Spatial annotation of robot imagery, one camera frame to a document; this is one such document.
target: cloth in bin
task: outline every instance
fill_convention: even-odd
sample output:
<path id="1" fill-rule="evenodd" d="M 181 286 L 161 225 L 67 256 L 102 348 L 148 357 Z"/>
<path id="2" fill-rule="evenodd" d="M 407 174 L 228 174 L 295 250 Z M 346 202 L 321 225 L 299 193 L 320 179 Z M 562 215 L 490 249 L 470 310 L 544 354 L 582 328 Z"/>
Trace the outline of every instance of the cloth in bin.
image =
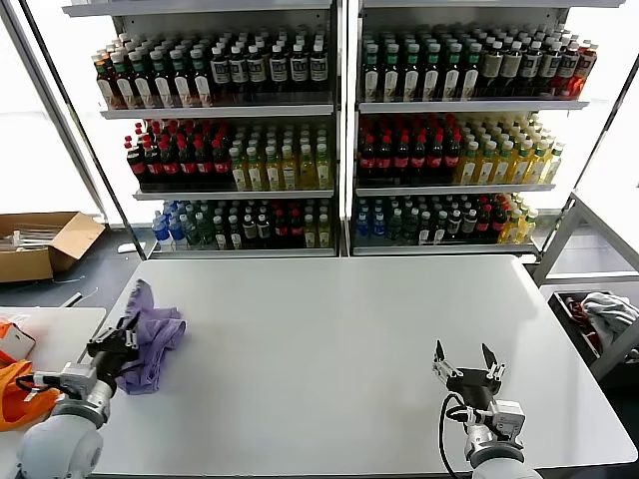
<path id="1" fill-rule="evenodd" d="M 138 318 L 137 335 L 140 357 L 124 365 L 117 378 L 118 387 L 127 394 L 149 394 L 160 389 L 160 375 L 167 351 L 176 349 L 187 328 L 175 307 L 156 308 L 151 287 L 138 279 L 129 297 L 123 327 Z"/>
<path id="2" fill-rule="evenodd" d="M 605 351 L 629 326 L 639 318 L 639 309 L 627 297 L 619 297 L 604 292 L 591 292 L 581 301 L 583 310 L 601 339 Z M 639 359 L 639 350 L 635 347 L 628 358 Z"/>

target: purple cloth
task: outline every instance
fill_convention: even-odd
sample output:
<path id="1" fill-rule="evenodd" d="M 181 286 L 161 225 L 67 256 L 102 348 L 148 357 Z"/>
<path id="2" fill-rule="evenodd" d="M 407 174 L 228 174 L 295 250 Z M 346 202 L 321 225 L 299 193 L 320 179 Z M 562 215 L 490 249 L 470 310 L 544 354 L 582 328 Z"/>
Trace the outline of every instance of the purple cloth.
<path id="1" fill-rule="evenodd" d="M 175 307 L 154 307 L 151 287 L 138 279 L 135 290 L 127 303 L 123 326 L 138 318 L 137 335 L 140 358 L 124 365 L 122 376 L 117 378 L 118 387 L 127 394 L 149 394 L 160 389 L 160 373 L 165 353 L 175 349 L 187 328 L 186 322 Z"/>

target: yellow bottle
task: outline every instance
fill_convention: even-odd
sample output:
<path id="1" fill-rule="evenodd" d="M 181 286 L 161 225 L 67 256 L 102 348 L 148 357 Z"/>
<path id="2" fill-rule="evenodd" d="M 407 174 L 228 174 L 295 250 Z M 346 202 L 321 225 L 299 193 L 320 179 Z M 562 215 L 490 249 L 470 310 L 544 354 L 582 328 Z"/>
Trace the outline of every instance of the yellow bottle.
<path id="1" fill-rule="evenodd" d="M 328 158 L 328 147 L 326 143 L 318 144 L 318 155 L 316 157 L 318 167 L 318 184 L 320 190 L 329 190 L 332 186 L 330 178 L 330 159 Z"/>
<path id="2" fill-rule="evenodd" d="M 472 176 L 472 182 L 474 184 L 488 185 L 488 179 L 495 165 L 496 150 L 497 144 L 492 140 L 488 140 L 484 145 L 483 155 L 477 161 L 477 167 Z"/>
<path id="3" fill-rule="evenodd" d="M 300 190 L 300 174 L 298 164 L 293 158 L 293 149 L 290 145 L 282 147 L 282 173 L 284 176 L 284 188 L 287 191 Z"/>
<path id="4" fill-rule="evenodd" d="M 477 166 L 477 150 L 479 144 L 477 142 L 469 142 L 466 147 L 466 153 L 461 158 L 459 165 L 457 166 L 456 177 L 457 183 L 460 185 L 470 185 L 472 181 L 472 175 L 474 174 L 475 167 Z"/>
<path id="5" fill-rule="evenodd" d="M 514 162 L 512 147 L 513 145 L 510 140 L 505 140 L 501 145 L 499 158 L 496 160 L 495 166 L 492 169 L 492 174 L 490 174 L 490 178 L 488 179 L 488 183 L 490 185 L 503 185 L 506 181 L 508 169 Z"/>
<path id="6" fill-rule="evenodd" d="M 300 182 L 303 190 L 313 190 L 318 187 L 316 162 L 311 155 L 311 145 L 302 145 L 300 158 Z"/>
<path id="7" fill-rule="evenodd" d="M 509 172 L 509 176 L 506 178 L 506 182 L 509 185 L 520 185 L 523 180 L 523 176 L 526 174 L 528 170 L 528 165 L 530 165 L 530 154 L 532 151 L 532 141 L 524 140 L 521 143 L 521 148 L 519 149 L 519 155 L 513 164 L 512 171 Z"/>
<path id="8" fill-rule="evenodd" d="M 546 166 L 545 156 L 547 149 L 548 144 L 545 141 L 542 140 L 537 144 L 530 165 L 528 165 L 528 170 L 523 177 L 522 183 L 524 185 L 537 185 L 541 181 L 541 174 Z"/>

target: white label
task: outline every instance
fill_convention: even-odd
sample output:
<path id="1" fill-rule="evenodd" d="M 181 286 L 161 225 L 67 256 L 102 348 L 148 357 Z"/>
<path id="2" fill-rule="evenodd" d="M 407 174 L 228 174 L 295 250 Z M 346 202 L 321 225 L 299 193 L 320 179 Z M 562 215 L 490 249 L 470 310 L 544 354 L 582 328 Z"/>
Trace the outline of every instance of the white label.
<path id="1" fill-rule="evenodd" d="M 156 78 L 156 86 L 160 92 L 160 99 L 165 108 L 173 108 L 173 98 L 171 98 L 171 90 L 169 90 L 169 82 L 166 78 Z"/>
<path id="2" fill-rule="evenodd" d="M 484 163 L 483 165 L 481 165 L 481 171 L 479 172 L 479 178 L 477 179 L 477 184 L 487 185 L 490 172 L 492 172 L 492 162 Z"/>
<path id="3" fill-rule="evenodd" d="M 102 92 L 102 97 L 107 103 L 107 107 L 113 106 L 113 90 L 111 90 L 109 82 L 106 80 L 98 80 L 98 88 L 100 89 L 100 92 Z"/>
<path id="4" fill-rule="evenodd" d="M 260 170 L 257 168 L 251 168 L 249 170 L 249 176 L 251 177 L 251 184 L 253 185 L 254 192 L 262 191 L 262 178 L 260 178 Z"/>
<path id="5" fill-rule="evenodd" d="M 377 72 L 368 72 L 364 77 L 364 99 L 367 102 L 375 101 L 375 94 L 377 93 Z"/>
<path id="6" fill-rule="evenodd" d="M 523 180 L 523 176 L 526 173 L 526 170 L 528 170 L 528 162 L 521 162 L 520 164 L 517 165 L 517 168 L 515 169 L 515 174 L 512 177 L 512 183 L 514 185 L 519 185 L 521 183 L 521 180 Z"/>
<path id="7" fill-rule="evenodd" d="M 129 108 L 129 110 L 136 108 L 136 98 L 133 95 L 133 90 L 131 89 L 129 80 L 120 78 L 118 80 L 118 88 L 120 89 L 120 93 L 122 93 L 125 103 L 127 104 L 127 108 Z"/>
<path id="8" fill-rule="evenodd" d="M 196 87 L 198 88 L 198 94 L 200 95 L 200 101 L 203 107 L 212 107 L 211 101 L 211 88 L 209 87 L 209 80 L 206 77 L 196 77 Z"/>
<path id="9" fill-rule="evenodd" d="M 403 100 L 405 102 L 412 102 L 415 96 L 415 88 L 417 88 L 417 78 L 419 78 L 419 74 L 417 72 L 406 73 L 406 77 L 403 82 Z"/>
<path id="10" fill-rule="evenodd" d="M 219 249 L 227 248 L 227 237 L 225 237 L 224 235 L 216 235 L 216 241 L 218 242 Z"/>
<path id="11" fill-rule="evenodd" d="M 236 187 L 239 192 L 247 190 L 247 179 L 244 176 L 244 170 L 233 170 L 233 178 L 236 180 Z"/>
<path id="12" fill-rule="evenodd" d="M 477 70 L 468 70 L 463 77 L 463 87 L 461 87 L 461 99 L 468 100 L 472 98 L 475 91 L 475 84 L 479 73 Z"/>
<path id="13" fill-rule="evenodd" d="M 328 166 L 318 165 L 318 182 L 320 190 L 326 190 L 330 187 L 328 183 Z"/>
<path id="14" fill-rule="evenodd" d="M 191 92 L 189 91 L 189 82 L 184 77 L 176 77 L 176 87 L 180 95 L 180 101 L 184 108 L 191 108 Z"/>
<path id="15" fill-rule="evenodd" d="M 319 247 L 328 247 L 330 244 L 330 235 L 327 232 L 319 234 Z"/>
<path id="16" fill-rule="evenodd" d="M 305 233 L 304 235 L 307 241 L 307 247 L 316 247 L 316 234 L 315 233 Z"/>
<path id="17" fill-rule="evenodd" d="M 145 108 L 153 108 L 153 98 L 151 98 L 149 82 L 147 82 L 145 78 L 136 78 L 136 87 L 138 87 L 140 98 Z"/>
<path id="18" fill-rule="evenodd" d="M 235 249 L 242 249 L 242 237 L 237 233 L 231 233 L 231 241 Z"/>
<path id="19" fill-rule="evenodd" d="M 460 185 L 470 185 L 470 179 L 475 171 L 475 163 L 466 163 L 463 166 L 463 172 L 461 173 Z"/>
<path id="20" fill-rule="evenodd" d="M 508 162 L 499 162 L 497 164 L 497 170 L 495 176 L 492 179 L 494 185 L 503 185 L 504 178 L 506 177 L 506 171 L 508 170 Z"/>
<path id="21" fill-rule="evenodd" d="M 271 167 L 267 169 L 267 174 L 269 175 L 269 185 L 271 186 L 271 191 L 276 192 L 280 189 L 280 172 L 277 168 Z"/>
<path id="22" fill-rule="evenodd" d="M 435 87 L 437 86 L 438 73 L 435 71 L 426 72 L 426 76 L 423 79 L 423 95 L 421 100 L 429 102 L 435 94 Z"/>
<path id="23" fill-rule="evenodd" d="M 383 80 L 383 100 L 392 102 L 397 88 L 397 72 L 386 72 Z"/>
<path id="24" fill-rule="evenodd" d="M 455 98 L 455 89 L 457 88 L 457 80 L 459 79 L 459 72 L 456 70 L 450 70 L 446 73 L 446 81 L 443 86 L 443 100 L 452 100 Z"/>

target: dark bottle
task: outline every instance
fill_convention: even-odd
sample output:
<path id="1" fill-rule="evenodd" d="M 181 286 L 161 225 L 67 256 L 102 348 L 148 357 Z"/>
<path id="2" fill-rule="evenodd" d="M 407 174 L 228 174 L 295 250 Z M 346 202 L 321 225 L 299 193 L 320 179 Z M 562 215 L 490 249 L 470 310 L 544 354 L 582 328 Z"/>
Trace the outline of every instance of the dark bottle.
<path id="1" fill-rule="evenodd" d="M 204 52 L 202 50 L 192 50 L 191 60 L 195 70 L 194 79 L 200 100 L 199 106 L 213 107 L 213 95 L 211 94 L 213 79 L 209 71 L 209 63 L 204 58 Z"/>
<path id="2" fill-rule="evenodd" d="M 475 85 L 479 76 L 479 59 L 481 58 L 481 45 L 479 43 L 471 43 L 468 49 L 468 60 L 463 73 L 460 100 L 470 100 L 475 94 Z"/>
<path id="3" fill-rule="evenodd" d="M 410 157 L 410 149 L 408 145 L 408 135 L 402 135 L 395 158 L 393 162 L 393 177 L 396 185 L 407 185 L 409 183 L 408 176 L 408 158 Z"/>
<path id="4" fill-rule="evenodd" d="M 435 138 L 430 145 L 428 156 L 426 157 L 426 166 L 424 179 L 427 184 L 436 185 L 440 182 L 441 178 L 441 158 L 443 155 L 443 133 L 437 132 Z"/>
<path id="5" fill-rule="evenodd" d="M 309 56 L 301 44 L 293 45 L 291 78 L 296 92 L 307 92 L 309 90 Z"/>
<path id="6" fill-rule="evenodd" d="M 517 97 L 535 96 L 535 77 L 539 71 L 539 64 L 541 63 L 542 56 L 542 53 L 539 50 L 540 48 L 541 42 L 532 42 L 530 44 L 530 48 L 521 59 L 519 75 L 515 82 L 515 96 Z"/>
<path id="7" fill-rule="evenodd" d="M 317 43 L 311 54 L 311 83 L 314 92 L 328 91 L 328 58 L 323 46 Z"/>
<path id="8" fill-rule="evenodd" d="M 437 91 L 439 80 L 439 51 L 441 46 L 438 43 L 428 45 L 428 57 L 426 68 L 423 73 L 423 82 L 421 84 L 421 101 L 431 102 Z"/>

